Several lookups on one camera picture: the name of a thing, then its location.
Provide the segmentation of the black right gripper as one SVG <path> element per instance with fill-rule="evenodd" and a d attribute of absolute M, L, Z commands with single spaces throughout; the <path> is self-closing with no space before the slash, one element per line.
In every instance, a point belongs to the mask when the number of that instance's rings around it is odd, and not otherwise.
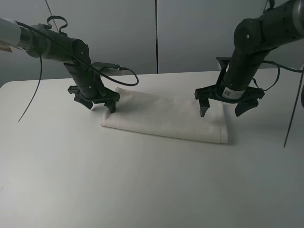
<path fill-rule="evenodd" d="M 207 86 L 195 90 L 195 99 L 199 100 L 199 114 L 204 117 L 210 108 L 209 99 L 217 100 L 229 104 L 238 104 L 235 108 L 236 116 L 241 116 L 252 108 L 258 106 L 258 100 L 262 99 L 265 92 L 259 88 L 248 87 L 244 91 L 235 91 L 227 87 L 221 91 L 216 85 Z"/>

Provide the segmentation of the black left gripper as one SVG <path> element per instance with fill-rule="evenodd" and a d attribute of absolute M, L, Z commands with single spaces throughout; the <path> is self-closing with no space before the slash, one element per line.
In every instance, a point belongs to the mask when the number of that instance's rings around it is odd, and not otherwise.
<path fill-rule="evenodd" d="M 70 86 L 67 90 L 70 94 L 74 94 L 74 101 L 82 104 L 87 109 L 91 110 L 93 103 L 104 103 L 104 106 L 114 113 L 116 111 L 116 102 L 119 101 L 120 95 L 106 87 L 103 87 L 105 95 L 101 95 L 97 88 L 87 88 L 86 91 L 80 90 L 77 86 Z"/>

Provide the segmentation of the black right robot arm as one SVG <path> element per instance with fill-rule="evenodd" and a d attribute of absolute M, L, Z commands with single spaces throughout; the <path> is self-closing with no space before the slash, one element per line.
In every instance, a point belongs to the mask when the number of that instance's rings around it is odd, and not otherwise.
<path fill-rule="evenodd" d="M 302 0 L 289 0 L 259 18 L 242 20 L 234 32 L 232 56 L 217 58 L 221 71 L 216 84 L 195 91 L 200 116 L 205 116 L 210 99 L 236 104 L 236 116 L 257 107 L 265 92 L 249 84 L 265 57 L 272 50 L 303 38 Z"/>

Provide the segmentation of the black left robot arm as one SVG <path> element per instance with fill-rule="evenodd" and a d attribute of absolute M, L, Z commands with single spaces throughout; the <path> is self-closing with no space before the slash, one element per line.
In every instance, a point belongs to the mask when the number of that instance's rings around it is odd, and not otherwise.
<path fill-rule="evenodd" d="M 1 19 L 0 42 L 21 48 L 34 58 L 62 62 L 75 82 L 68 92 L 74 94 L 76 102 L 88 109 L 104 104 L 111 113 L 115 112 L 120 95 L 104 86 L 100 73 L 91 65 L 89 47 L 82 40 L 54 32 L 50 25 L 28 26 Z"/>

